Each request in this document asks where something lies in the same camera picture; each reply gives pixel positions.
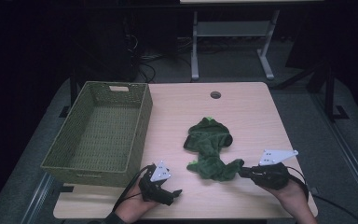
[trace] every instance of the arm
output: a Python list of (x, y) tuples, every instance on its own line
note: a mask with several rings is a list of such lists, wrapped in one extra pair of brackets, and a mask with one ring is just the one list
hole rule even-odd
[(115, 212), (105, 219), (106, 224), (132, 223), (137, 221), (147, 211), (159, 205), (156, 202), (144, 202), (138, 182), (127, 193), (127, 200), (123, 201)]
[(316, 218), (310, 211), (304, 191), (295, 181), (289, 180), (287, 186), (279, 190), (261, 188), (274, 195), (282, 207), (297, 220), (298, 224), (317, 223)]

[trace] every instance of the green cloth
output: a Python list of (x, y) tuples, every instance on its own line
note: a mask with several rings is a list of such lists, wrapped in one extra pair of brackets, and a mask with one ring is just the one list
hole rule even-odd
[(222, 147), (232, 144), (232, 136), (223, 124), (208, 117), (188, 130), (184, 148), (198, 152), (198, 161), (192, 161), (186, 168), (198, 173), (203, 179), (227, 181), (235, 177), (244, 162), (236, 159), (229, 164), (220, 160)]

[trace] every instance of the table top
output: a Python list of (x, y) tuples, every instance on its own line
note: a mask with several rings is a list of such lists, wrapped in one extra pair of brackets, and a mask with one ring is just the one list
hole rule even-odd
[[(220, 153), (224, 163), (243, 159), (245, 166), (255, 166), (264, 149), (292, 149), (266, 84), (187, 83), (151, 84), (149, 87), (153, 109), (141, 167), (164, 161), (172, 177), (162, 187), (170, 192), (177, 189), (183, 192), (171, 206), (161, 204), (144, 218), (290, 217), (277, 199), (251, 179), (236, 175), (231, 181), (218, 182), (201, 179), (186, 169), (189, 162), (197, 159), (197, 153), (183, 148), (187, 131), (204, 117), (221, 122), (233, 136), (232, 145), (224, 147)], [(220, 92), (221, 97), (212, 98), (213, 91)], [(283, 163), (301, 172), (296, 158)], [(62, 192), (55, 206), (57, 218), (106, 217), (123, 190), (69, 186), (75, 186), (73, 192)], [(316, 216), (318, 210), (311, 196), (309, 205)]]

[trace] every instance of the woven basket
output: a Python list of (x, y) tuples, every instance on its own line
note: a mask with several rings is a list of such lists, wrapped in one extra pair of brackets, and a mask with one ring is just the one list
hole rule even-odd
[(147, 84), (86, 82), (41, 167), (65, 183), (126, 187), (140, 170)]

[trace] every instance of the table leg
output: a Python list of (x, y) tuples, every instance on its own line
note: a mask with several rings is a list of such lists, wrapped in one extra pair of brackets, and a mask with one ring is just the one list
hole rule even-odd
[(199, 79), (199, 60), (197, 58), (197, 11), (194, 12), (193, 21), (193, 52), (191, 52), (191, 79)]
[(269, 66), (269, 61), (267, 60), (267, 50), (269, 49), (269, 43), (271, 42), (272, 35), (274, 34), (274, 29), (276, 26), (276, 22), (279, 16), (280, 10), (275, 10), (272, 15), (272, 19), (268, 26), (268, 31), (266, 35), (266, 43), (262, 49), (257, 50), (258, 58), (260, 59), (261, 65), (263, 66), (264, 73), (266, 74), (267, 79), (274, 79), (274, 75), (272, 74), (271, 67)]

